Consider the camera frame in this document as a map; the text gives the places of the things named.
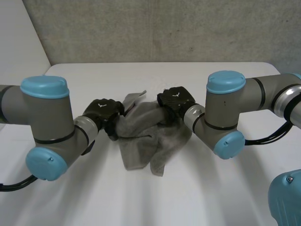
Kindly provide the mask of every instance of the gray cloth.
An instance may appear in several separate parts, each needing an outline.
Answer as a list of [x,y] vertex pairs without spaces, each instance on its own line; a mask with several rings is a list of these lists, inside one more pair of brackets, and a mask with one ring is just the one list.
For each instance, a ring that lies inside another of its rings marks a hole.
[[156,102],[135,105],[144,93],[127,95],[124,101],[131,107],[116,124],[120,152],[127,170],[143,168],[150,162],[152,173],[163,176],[166,162],[187,143],[191,131],[181,119],[167,123],[167,112]]

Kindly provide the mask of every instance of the white table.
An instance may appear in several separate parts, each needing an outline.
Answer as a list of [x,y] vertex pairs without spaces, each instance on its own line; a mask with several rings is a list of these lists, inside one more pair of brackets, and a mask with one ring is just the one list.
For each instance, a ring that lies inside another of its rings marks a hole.
[[[46,75],[67,80],[76,117],[95,98],[122,101],[128,93],[147,90],[145,100],[151,101],[163,89],[180,85],[204,105],[207,77],[219,70],[239,71],[247,78],[278,73],[266,63],[118,63],[55,65]],[[269,111],[245,113],[239,129],[255,139],[283,123]],[[126,171],[118,144],[101,133],[92,152],[59,180],[38,180],[20,191],[0,193],[0,225],[276,226],[268,188],[280,173],[300,168],[299,137],[293,128],[276,143],[245,148],[225,161],[193,135],[160,178],[149,165]],[[0,142],[0,181],[11,184],[29,176],[24,158],[34,145],[30,128],[6,125]]]

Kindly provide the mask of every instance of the black cable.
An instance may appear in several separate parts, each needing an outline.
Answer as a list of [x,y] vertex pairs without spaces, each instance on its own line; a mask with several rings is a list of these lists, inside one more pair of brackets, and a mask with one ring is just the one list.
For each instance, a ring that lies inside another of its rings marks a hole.
[[284,137],[293,127],[293,124],[291,122],[284,123],[279,129],[277,129],[273,134],[271,134],[268,137],[258,139],[258,140],[246,140],[245,145],[267,145],[271,144],[282,137]]
[[22,188],[25,188],[26,186],[30,185],[32,182],[36,181],[37,178],[34,175],[31,175],[30,177],[26,178],[25,180],[13,184],[13,185],[3,185],[0,184],[0,192],[12,192],[17,191]]

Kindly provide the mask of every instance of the light blue joint cap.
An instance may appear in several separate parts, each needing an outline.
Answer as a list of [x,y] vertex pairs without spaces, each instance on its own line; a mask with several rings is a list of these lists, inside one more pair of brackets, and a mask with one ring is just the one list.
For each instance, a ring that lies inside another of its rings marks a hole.
[[301,225],[301,169],[277,176],[269,186],[268,200],[279,226]]
[[245,137],[239,131],[234,131],[221,138],[214,146],[213,152],[221,159],[229,159],[238,155],[245,146]]
[[290,73],[290,74],[293,74],[293,75],[297,76],[299,79],[301,79],[301,75],[300,74],[297,74],[297,73]]
[[42,180],[56,180],[68,169],[67,163],[60,155],[44,147],[31,149],[25,161],[29,171]]
[[214,94],[232,93],[243,88],[246,79],[242,73],[235,71],[219,71],[210,74],[207,91]]
[[67,81],[58,76],[34,76],[22,81],[23,93],[43,99],[60,99],[69,95]]

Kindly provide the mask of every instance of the robotic arm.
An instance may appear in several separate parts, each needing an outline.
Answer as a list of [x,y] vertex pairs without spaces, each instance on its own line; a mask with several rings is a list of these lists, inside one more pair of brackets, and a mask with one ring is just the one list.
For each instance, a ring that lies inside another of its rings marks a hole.
[[183,119],[213,152],[229,159],[242,151],[244,135],[237,130],[240,113],[269,109],[301,128],[301,76],[280,74],[245,79],[234,71],[220,71],[208,78],[206,107],[195,103],[184,87],[158,94],[157,100],[173,116]]
[[115,140],[114,123],[124,113],[121,102],[97,99],[73,120],[67,82],[56,76],[30,77],[21,86],[1,85],[0,101],[1,123],[31,126],[36,146],[27,154],[26,166],[48,181],[88,153],[101,129]]
[[[298,74],[245,79],[238,72],[220,71],[208,78],[206,107],[196,104],[184,87],[165,90],[158,94],[157,101],[173,117],[181,117],[216,155],[229,159],[248,145],[237,130],[240,113],[269,109],[287,121],[279,131],[286,128],[288,132],[292,125],[301,129],[300,79]],[[279,226],[301,225],[300,200],[301,169],[283,173],[272,181],[269,209]]]

